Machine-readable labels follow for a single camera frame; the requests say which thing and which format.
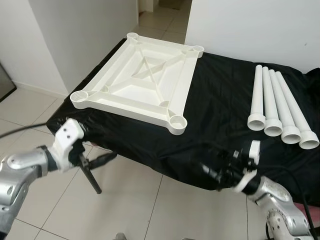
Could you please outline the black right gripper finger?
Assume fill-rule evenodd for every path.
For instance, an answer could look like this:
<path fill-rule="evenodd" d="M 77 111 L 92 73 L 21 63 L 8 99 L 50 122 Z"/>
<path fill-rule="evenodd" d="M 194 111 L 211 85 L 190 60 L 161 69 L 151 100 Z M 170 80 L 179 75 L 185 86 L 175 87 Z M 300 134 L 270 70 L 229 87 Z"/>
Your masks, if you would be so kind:
<path fill-rule="evenodd" d="M 214 169 L 206 166 L 204 163 L 200 163 L 199 166 L 201 167 L 202 171 L 206 176 L 214 179 L 215 182 L 221 183 L 221 175 Z"/>
<path fill-rule="evenodd" d="M 207 148 L 207 155 L 211 157 L 211 162 L 228 162 L 234 157 L 234 152 L 224 147 L 210 146 Z"/>

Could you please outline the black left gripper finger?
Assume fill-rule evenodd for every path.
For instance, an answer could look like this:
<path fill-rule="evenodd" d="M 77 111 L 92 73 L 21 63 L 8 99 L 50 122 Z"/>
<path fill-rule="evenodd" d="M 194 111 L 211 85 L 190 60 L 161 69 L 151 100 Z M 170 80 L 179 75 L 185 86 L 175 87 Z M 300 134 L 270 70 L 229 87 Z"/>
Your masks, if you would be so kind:
<path fill-rule="evenodd" d="M 98 157 L 94 158 L 94 160 L 90 160 L 89 166 L 90 167 L 102 167 L 105 164 L 109 163 L 110 161 L 114 160 L 118 156 L 118 153 L 115 152 L 109 152 L 102 155 L 99 155 Z"/>

